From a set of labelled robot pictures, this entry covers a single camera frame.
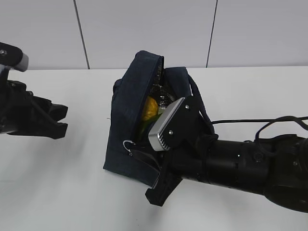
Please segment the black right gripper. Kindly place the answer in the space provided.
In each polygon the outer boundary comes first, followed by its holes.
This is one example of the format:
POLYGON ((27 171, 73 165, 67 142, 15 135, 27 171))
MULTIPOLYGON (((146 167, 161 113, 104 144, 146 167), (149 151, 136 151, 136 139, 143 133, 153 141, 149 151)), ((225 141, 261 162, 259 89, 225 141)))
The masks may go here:
POLYGON ((162 206, 183 179, 207 182, 205 160, 210 147, 218 140, 201 115, 194 96, 184 99, 163 132, 168 151, 132 149, 133 158, 159 171, 156 183, 145 193, 148 201, 162 206))

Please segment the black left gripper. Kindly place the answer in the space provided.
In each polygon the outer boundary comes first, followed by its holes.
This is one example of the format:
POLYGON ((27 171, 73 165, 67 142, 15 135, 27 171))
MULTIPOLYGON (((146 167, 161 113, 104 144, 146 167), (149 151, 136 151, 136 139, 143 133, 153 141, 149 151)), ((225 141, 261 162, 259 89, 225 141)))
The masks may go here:
POLYGON ((22 82, 7 80, 0 86, 1 134, 28 135, 47 114, 47 137, 61 139, 66 135, 68 124, 59 121, 66 117, 67 111, 67 106, 53 104, 27 91, 22 82))

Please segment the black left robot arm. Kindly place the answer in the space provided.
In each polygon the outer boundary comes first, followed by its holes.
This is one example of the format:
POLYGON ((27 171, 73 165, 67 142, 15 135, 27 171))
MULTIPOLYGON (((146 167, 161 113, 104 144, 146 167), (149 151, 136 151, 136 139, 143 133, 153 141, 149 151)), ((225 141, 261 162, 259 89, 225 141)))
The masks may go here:
POLYGON ((60 121, 67 111, 67 106, 35 96, 19 81, 8 80, 0 89, 1 134, 61 139, 68 124, 60 121))

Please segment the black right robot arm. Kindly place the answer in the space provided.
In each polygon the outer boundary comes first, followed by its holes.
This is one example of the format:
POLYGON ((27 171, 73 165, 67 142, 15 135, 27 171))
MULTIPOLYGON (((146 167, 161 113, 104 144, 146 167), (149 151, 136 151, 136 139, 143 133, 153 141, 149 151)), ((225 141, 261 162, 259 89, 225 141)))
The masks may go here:
POLYGON ((153 205, 162 206, 182 180, 193 180, 260 194, 294 211, 308 210, 306 138, 283 134, 220 140, 193 96, 171 103, 130 151, 158 174, 145 194, 153 205))

